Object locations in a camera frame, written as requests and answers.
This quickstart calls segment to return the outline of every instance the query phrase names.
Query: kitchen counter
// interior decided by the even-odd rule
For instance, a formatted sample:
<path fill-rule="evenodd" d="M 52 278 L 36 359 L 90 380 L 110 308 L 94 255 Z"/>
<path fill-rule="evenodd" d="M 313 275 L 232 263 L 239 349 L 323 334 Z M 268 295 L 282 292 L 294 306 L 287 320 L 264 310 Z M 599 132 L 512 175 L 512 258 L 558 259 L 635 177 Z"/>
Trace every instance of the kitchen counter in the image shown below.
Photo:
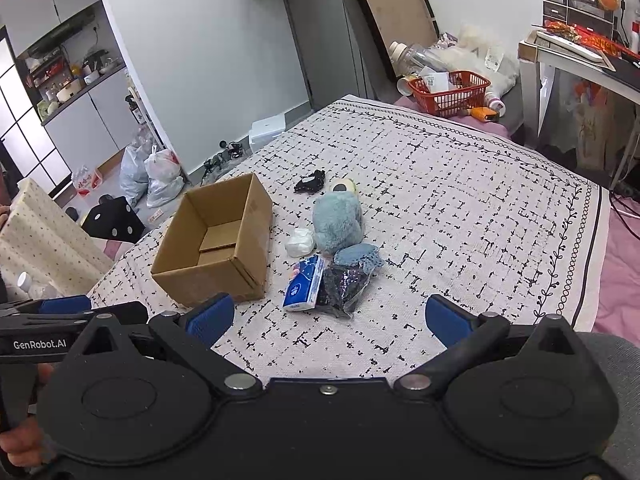
<path fill-rule="evenodd" d="M 84 94 L 86 94 L 89 90 L 91 90 L 92 88 L 98 86 L 101 82 L 103 82 L 105 79 L 110 78 L 113 74 L 115 74 L 116 72 L 119 72 L 120 70 L 122 70 L 123 68 L 126 68 L 127 65 L 125 65 L 124 63 L 121 63 L 120 65 L 116 66 L 116 68 L 114 68 L 113 70 L 111 70 L 110 72 L 107 72 L 104 75 L 101 75 L 98 79 L 96 79 L 94 82 L 92 82 L 91 84 L 85 86 L 81 91 L 77 92 L 71 99 L 69 99 L 69 101 L 65 102 L 64 104 L 61 104 L 60 107 L 55 110 L 50 116 L 48 116 L 46 119 L 44 119 L 44 121 L 42 121 L 42 126 L 45 126 L 50 120 L 52 120 L 56 115 L 58 115 L 62 110 L 64 110 L 65 108 L 67 108 L 70 104 L 72 104 L 76 99 L 82 97 Z"/>

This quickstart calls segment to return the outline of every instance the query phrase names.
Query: plastic bottle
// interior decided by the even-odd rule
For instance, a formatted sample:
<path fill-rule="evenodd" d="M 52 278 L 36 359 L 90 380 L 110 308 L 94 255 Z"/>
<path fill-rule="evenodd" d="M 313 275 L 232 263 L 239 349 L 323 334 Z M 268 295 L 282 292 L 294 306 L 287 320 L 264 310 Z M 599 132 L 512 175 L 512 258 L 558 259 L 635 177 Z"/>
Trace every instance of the plastic bottle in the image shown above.
<path fill-rule="evenodd" d="M 636 18 L 631 24 L 631 45 L 629 49 L 634 53 L 638 53 L 638 47 L 640 46 L 640 23 Z"/>
<path fill-rule="evenodd" d="M 500 99 L 498 94 L 493 92 L 487 92 L 484 94 L 484 106 L 490 108 L 494 112 L 498 112 L 500 117 L 504 117 L 505 113 L 507 113 L 507 107 Z"/>
<path fill-rule="evenodd" d="M 26 272 L 22 272 L 18 276 L 18 287 L 26 292 L 32 300 L 53 300 L 62 296 L 53 285 L 35 282 Z"/>
<path fill-rule="evenodd" d="M 436 72 L 448 72 L 447 67 L 429 52 L 428 48 L 418 43 L 406 46 L 394 41 L 389 47 L 389 57 L 398 75 L 418 75 L 425 67 L 430 67 Z"/>

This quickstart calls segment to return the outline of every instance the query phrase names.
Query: blue gripper pad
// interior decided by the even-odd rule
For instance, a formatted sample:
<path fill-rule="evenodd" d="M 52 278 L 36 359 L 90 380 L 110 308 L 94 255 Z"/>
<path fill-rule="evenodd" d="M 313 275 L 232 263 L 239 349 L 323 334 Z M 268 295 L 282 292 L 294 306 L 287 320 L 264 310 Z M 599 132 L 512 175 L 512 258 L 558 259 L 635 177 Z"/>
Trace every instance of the blue gripper pad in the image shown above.
<path fill-rule="evenodd" d="M 86 296 L 44 300 L 40 306 L 40 314 L 78 314 L 85 310 L 91 310 L 91 300 Z"/>
<path fill-rule="evenodd" d="M 424 309 L 427 327 L 449 348 L 473 332 L 475 316 L 442 296 L 430 296 Z"/>
<path fill-rule="evenodd" d="M 185 317 L 187 334 L 211 348 L 234 323 L 236 306 L 228 294 L 219 294 L 210 303 L 196 307 Z"/>

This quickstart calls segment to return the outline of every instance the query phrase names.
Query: finger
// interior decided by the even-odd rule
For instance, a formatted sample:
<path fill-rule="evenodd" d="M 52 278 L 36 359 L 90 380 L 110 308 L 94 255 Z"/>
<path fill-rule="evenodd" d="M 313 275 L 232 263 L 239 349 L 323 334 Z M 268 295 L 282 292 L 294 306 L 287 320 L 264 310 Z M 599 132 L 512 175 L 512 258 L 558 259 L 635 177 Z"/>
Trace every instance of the finger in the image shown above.
<path fill-rule="evenodd" d="M 30 416 L 17 428 L 0 434 L 0 447 L 6 453 L 23 453 L 39 447 L 41 441 L 42 430 L 34 416 Z"/>
<path fill-rule="evenodd" d="M 40 384 L 47 384 L 53 373 L 54 367 L 49 363 L 40 363 L 38 364 L 38 378 L 40 380 Z"/>
<path fill-rule="evenodd" d="M 36 467 L 42 464 L 41 449 L 30 449 L 24 453 L 8 453 L 7 457 L 16 467 Z"/>

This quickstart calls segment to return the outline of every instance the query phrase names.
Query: storage box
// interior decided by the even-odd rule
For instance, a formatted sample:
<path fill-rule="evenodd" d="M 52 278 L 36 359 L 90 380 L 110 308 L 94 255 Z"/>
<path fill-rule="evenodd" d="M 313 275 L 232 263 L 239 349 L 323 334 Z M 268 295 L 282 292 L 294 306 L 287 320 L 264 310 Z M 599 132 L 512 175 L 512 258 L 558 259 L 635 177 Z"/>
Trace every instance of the storage box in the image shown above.
<path fill-rule="evenodd" d="M 185 193 L 151 267 L 177 303 L 264 297 L 273 202 L 253 173 Z"/>

